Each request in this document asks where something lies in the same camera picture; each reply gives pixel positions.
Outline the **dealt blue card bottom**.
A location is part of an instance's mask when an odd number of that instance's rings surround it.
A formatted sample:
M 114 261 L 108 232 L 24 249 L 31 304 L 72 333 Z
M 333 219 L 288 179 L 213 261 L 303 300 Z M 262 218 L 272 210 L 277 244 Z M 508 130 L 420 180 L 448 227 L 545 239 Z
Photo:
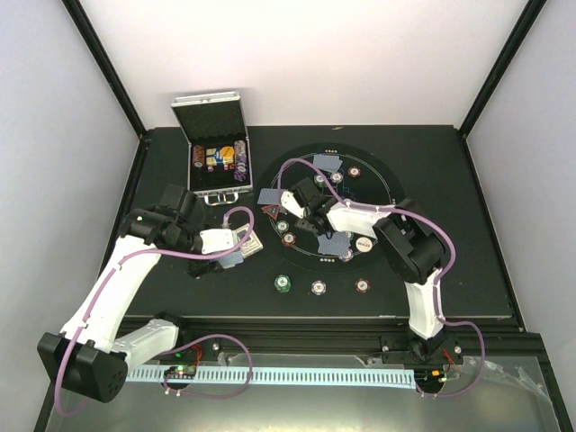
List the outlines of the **dealt blue card bottom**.
M 327 234 L 318 236 L 317 241 L 319 254 L 345 257 L 350 249 L 351 238 L 345 232 L 334 232 L 330 236 Z

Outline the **dealt blue card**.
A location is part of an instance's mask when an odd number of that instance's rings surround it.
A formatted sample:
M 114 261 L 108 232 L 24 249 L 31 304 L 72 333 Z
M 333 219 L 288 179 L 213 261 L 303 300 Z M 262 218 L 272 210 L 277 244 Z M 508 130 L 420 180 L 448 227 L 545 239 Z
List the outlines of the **dealt blue card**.
M 262 188 L 259 192 L 256 203 L 258 205 L 280 205 L 284 189 Z
M 332 158 L 331 155 L 316 154 L 313 157 L 312 164 L 317 169 L 330 172 L 334 164 L 334 159 Z
M 351 238 L 345 232 L 334 232 L 330 236 L 327 234 L 318 236 L 317 241 L 319 254 L 345 257 L 350 249 Z

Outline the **blue patterned card deck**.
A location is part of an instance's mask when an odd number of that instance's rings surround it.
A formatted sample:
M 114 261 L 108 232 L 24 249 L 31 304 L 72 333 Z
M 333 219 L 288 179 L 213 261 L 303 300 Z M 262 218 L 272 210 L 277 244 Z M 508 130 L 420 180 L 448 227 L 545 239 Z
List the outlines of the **blue patterned card deck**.
M 217 259 L 217 262 L 223 269 L 229 269 L 244 262 L 243 254 L 240 250 L 236 250 L 226 256 Z

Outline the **red triangular all-in marker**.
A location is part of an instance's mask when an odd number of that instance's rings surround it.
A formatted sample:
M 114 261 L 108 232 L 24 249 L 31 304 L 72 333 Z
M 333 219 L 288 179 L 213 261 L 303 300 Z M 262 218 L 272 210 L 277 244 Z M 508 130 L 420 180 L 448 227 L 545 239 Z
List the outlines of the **red triangular all-in marker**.
M 273 220 L 277 220 L 281 212 L 281 207 L 278 204 L 269 204 L 261 208 L 262 212 Z

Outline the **blue white poker chip stack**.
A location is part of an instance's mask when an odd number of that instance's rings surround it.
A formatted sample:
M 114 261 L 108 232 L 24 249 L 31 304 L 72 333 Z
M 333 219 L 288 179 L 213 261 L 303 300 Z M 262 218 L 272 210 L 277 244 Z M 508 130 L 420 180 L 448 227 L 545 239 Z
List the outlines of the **blue white poker chip stack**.
M 315 295 L 322 295 L 326 292 L 327 286 L 322 281 L 315 281 L 314 283 L 311 284 L 310 290 Z

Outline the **dealt blue card top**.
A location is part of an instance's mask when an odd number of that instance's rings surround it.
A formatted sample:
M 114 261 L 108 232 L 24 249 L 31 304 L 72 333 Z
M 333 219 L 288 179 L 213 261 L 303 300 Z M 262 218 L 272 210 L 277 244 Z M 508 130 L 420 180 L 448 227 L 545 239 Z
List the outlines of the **dealt blue card top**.
M 317 169 L 330 172 L 334 164 L 334 159 L 332 158 L 331 155 L 316 154 L 313 157 L 312 164 Z

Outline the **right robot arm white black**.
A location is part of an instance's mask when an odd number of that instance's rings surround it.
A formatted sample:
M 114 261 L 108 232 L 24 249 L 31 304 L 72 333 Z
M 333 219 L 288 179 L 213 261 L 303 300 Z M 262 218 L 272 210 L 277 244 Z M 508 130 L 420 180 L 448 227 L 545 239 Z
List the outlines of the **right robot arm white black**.
M 300 204 L 284 194 L 283 207 L 320 234 L 349 231 L 376 239 L 391 270 L 406 287 L 410 356 L 424 365 L 441 353 L 446 318 L 440 281 L 454 264 L 455 247 L 434 222 L 416 213 L 412 200 L 382 207 L 323 198 L 313 205 Z

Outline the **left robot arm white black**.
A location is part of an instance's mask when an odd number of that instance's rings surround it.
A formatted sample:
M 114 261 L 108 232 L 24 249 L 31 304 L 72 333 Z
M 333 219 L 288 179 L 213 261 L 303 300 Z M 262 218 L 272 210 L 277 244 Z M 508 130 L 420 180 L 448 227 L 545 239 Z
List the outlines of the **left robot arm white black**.
M 108 264 L 85 301 L 59 333 L 44 334 L 38 352 L 54 384 L 54 405 L 67 411 L 62 392 L 68 390 L 89 400 L 109 402 L 129 373 L 156 356 L 187 357 L 192 335 L 178 319 L 159 315 L 125 337 L 117 332 L 122 319 L 149 272 L 162 256 L 213 263 L 239 250 L 227 211 L 218 229 L 196 230 L 191 224 L 193 206 L 167 204 L 151 210 L 131 211 Z

